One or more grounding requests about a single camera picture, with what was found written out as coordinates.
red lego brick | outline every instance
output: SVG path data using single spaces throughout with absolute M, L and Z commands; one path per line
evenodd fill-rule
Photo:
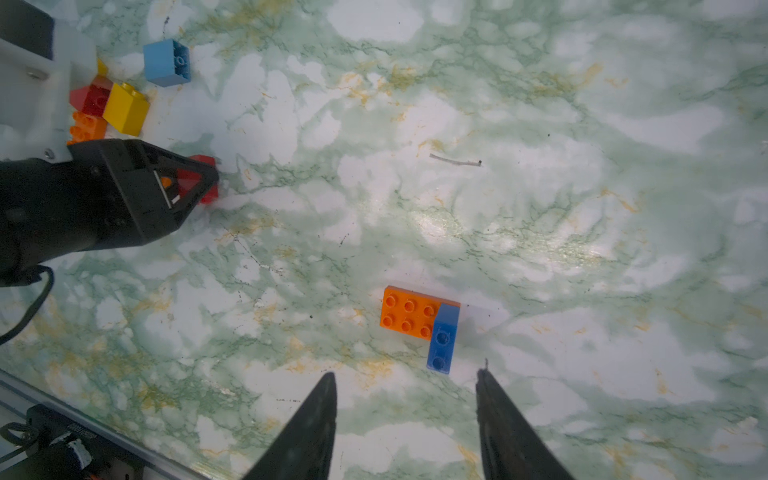
M 105 119 L 86 115 L 79 111 L 73 113 L 72 118 L 74 118 L 74 127 L 69 127 L 72 140 L 68 141 L 67 145 L 104 138 L 104 134 L 107 131 L 107 121 Z
M 443 303 L 461 307 L 460 303 L 451 300 L 390 285 L 384 289 L 382 317 L 379 325 L 386 329 L 429 340 L 432 338 L 435 315 Z
M 208 157 L 207 155 L 192 155 L 190 158 L 192 160 L 203 162 L 204 164 L 209 164 L 212 167 L 216 167 L 216 159 L 213 157 Z M 192 190 L 192 187 L 194 187 L 197 182 L 200 181 L 201 176 L 195 172 L 190 172 L 179 168 L 176 171 L 176 178 L 179 183 L 179 195 L 183 197 L 189 190 Z M 213 203 L 213 201 L 218 197 L 219 186 L 213 185 L 210 190 L 208 190 L 208 193 L 200 199 L 200 203 L 203 205 L 208 205 Z
M 104 77 L 96 77 L 87 87 L 69 92 L 69 104 L 75 110 L 86 115 L 100 117 L 107 106 L 112 82 Z

stacked lego bricks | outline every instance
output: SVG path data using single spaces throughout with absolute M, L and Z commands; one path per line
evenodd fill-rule
M 138 136 L 147 118 L 146 97 L 128 83 L 113 84 L 106 65 L 97 62 L 98 75 L 91 84 L 69 94 L 69 103 L 77 112 L 72 115 L 75 123 L 68 144 L 104 138 L 107 123 L 122 134 Z M 189 48 L 170 39 L 145 45 L 144 75 L 161 87 L 189 82 Z
M 449 373 L 461 304 L 388 286 L 382 300 L 379 325 L 429 340 L 427 368 Z

blue lego brick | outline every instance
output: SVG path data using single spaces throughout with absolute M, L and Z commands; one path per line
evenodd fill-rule
M 427 368 L 448 374 L 451 371 L 453 346 L 456 343 L 459 308 L 442 303 L 432 326 L 432 341 L 429 343 Z
M 190 49 L 175 40 L 144 46 L 144 76 L 161 87 L 190 80 Z

marble surface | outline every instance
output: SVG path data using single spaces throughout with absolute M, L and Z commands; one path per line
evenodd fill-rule
M 328 370 L 331 478 L 482 478 L 486 359 L 575 478 L 766 478 L 765 2 L 40 5 L 221 198 L 51 261 L 3 369 L 211 478 Z M 144 80 L 163 38 L 191 83 Z M 450 376 L 378 327 L 388 284 L 462 303 Z M 0 291 L 5 326 L 36 291 Z

black cable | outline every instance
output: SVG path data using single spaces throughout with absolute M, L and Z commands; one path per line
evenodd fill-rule
M 45 265 L 37 265 L 34 269 L 31 269 L 30 275 L 36 275 L 39 277 L 40 273 L 43 273 L 43 272 L 46 272 L 48 274 L 48 282 L 43 287 L 43 291 L 41 291 L 40 295 L 38 295 L 38 298 L 36 298 L 35 301 L 32 302 L 32 305 L 30 305 L 29 308 L 27 308 L 26 313 L 24 314 L 22 319 L 16 324 L 16 326 L 10 329 L 7 333 L 0 335 L 0 345 L 8 342 L 13 337 L 17 336 L 19 333 L 22 332 L 22 330 L 32 320 L 32 317 L 35 316 L 38 310 L 40 310 L 40 307 L 45 301 L 45 297 L 47 297 L 48 294 L 51 292 L 51 288 L 53 288 L 53 270 L 51 269 L 51 267 L 45 266 Z
M 18 436 L 12 432 L 21 432 L 23 435 Z M 0 463 L 7 462 L 16 455 L 26 452 L 29 447 L 33 446 L 38 441 L 40 431 L 32 425 L 25 423 L 11 422 L 9 424 L 0 427 L 0 436 L 8 440 L 13 445 L 17 445 L 19 448 L 0 457 Z

